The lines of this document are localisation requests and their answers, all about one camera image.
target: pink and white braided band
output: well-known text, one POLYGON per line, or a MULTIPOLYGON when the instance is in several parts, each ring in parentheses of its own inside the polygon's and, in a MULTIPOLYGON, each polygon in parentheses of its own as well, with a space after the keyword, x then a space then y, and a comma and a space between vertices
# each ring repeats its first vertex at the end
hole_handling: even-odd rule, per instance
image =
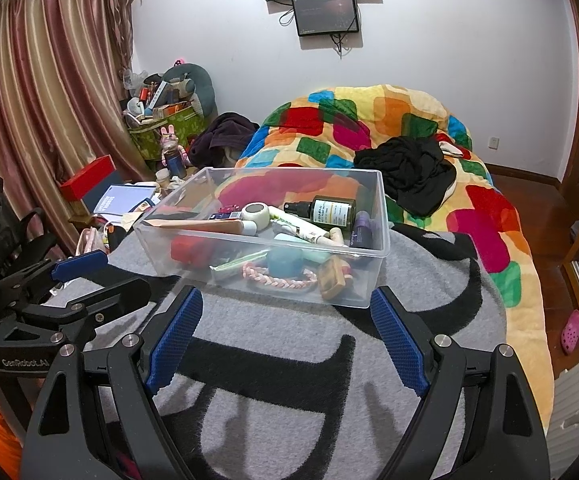
POLYGON ((243 266, 243 277, 246 280, 258 282, 260 285, 275 286, 277 288, 292 288, 301 289, 312 286, 317 282, 317 277, 314 272, 305 268, 303 275, 306 280, 287 280, 285 278, 275 278, 269 275, 266 267, 256 267, 252 262, 247 262, 243 266))

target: pink shoe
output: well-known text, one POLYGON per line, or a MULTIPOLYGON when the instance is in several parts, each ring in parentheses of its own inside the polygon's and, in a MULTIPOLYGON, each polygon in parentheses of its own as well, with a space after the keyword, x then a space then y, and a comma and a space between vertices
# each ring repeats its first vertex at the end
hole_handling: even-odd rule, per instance
POLYGON ((561 346, 567 355, 576 348, 579 339, 579 311, 574 310, 561 332, 561 346))

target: pink bunny toy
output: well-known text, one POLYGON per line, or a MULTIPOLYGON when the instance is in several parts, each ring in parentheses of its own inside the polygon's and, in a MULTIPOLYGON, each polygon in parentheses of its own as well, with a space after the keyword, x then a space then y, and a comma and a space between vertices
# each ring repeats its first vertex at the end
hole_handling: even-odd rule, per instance
POLYGON ((167 167, 166 164, 166 152, 172 150, 173 148, 178 148, 178 152, 181 154, 181 158, 183 159, 183 163, 186 167, 190 167, 192 164, 190 162, 189 157, 187 156, 187 152, 185 149, 178 143, 178 137, 176 137, 176 133, 174 132, 173 124, 169 125, 169 131, 163 126, 161 128, 161 162, 163 166, 167 167))

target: gray blanket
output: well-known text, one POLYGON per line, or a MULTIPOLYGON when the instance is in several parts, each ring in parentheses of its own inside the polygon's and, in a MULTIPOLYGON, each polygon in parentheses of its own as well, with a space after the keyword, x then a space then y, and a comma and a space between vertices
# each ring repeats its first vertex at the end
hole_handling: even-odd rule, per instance
MULTIPOLYGON (((420 312, 432 332, 464 347, 491 350, 503 342, 503 303, 471 239, 396 228, 379 285, 420 312)), ((72 282, 52 304, 64 306, 132 272, 154 276, 135 235, 110 255, 110 264, 90 280, 72 282)), ((169 305, 181 286, 176 281, 151 278, 161 306, 151 303, 103 327, 90 345, 111 346, 141 330, 169 305)), ((154 402, 196 478, 375 479, 419 399, 401 383, 368 310, 194 285, 204 298, 201 322, 180 373, 154 402)), ((106 397, 104 404, 110 433, 119 436, 113 402, 106 397)), ((435 476, 451 469, 463 428, 461 399, 435 476)))

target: green patch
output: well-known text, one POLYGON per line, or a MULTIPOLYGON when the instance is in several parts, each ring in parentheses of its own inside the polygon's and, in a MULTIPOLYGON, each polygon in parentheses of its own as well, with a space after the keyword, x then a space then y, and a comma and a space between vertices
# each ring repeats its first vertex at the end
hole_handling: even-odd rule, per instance
POLYGON ((521 266, 509 262, 503 272, 491 272, 490 277, 503 297, 506 308, 511 308, 521 302, 521 266))
POLYGON ((274 110, 269 117, 263 121, 263 126, 281 126, 282 115, 291 108, 291 103, 285 103, 274 110))
POLYGON ((414 114, 403 114, 401 135, 406 137, 429 137, 439 129, 439 123, 414 114))
POLYGON ((356 103, 349 99, 321 99, 318 102, 318 109, 323 114, 323 122, 333 124, 334 118, 338 114, 353 121, 357 121, 359 116, 356 113, 356 103))
POLYGON ((472 173, 478 176, 482 176, 485 180, 487 180, 487 171, 482 164, 479 162, 473 162, 472 160, 465 160, 464 158, 459 158, 460 165, 463 167, 463 170, 467 173, 472 173))
POLYGON ((403 208, 388 196, 385 197, 385 203, 387 204, 387 220, 394 224, 402 224, 404 222, 403 208))
POLYGON ((416 216, 411 213, 407 214, 407 219, 410 222, 413 222, 416 227, 420 229, 425 229, 428 225, 431 225, 431 217, 430 216, 416 216))
POLYGON ((466 150, 472 151, 472 139, 467 133, 459 133, 454 137, 454 142, 466 150))
POLYGON ((314 158, 314 160, 324 164, 327 162, 327 157, 329 156, 331 149, 332 146, 325 142, 314 140, 310 137, 301 137, 298 141, 298 147, 296 148, 296 151, 299 153, 305 153, 306 155, 314 158))

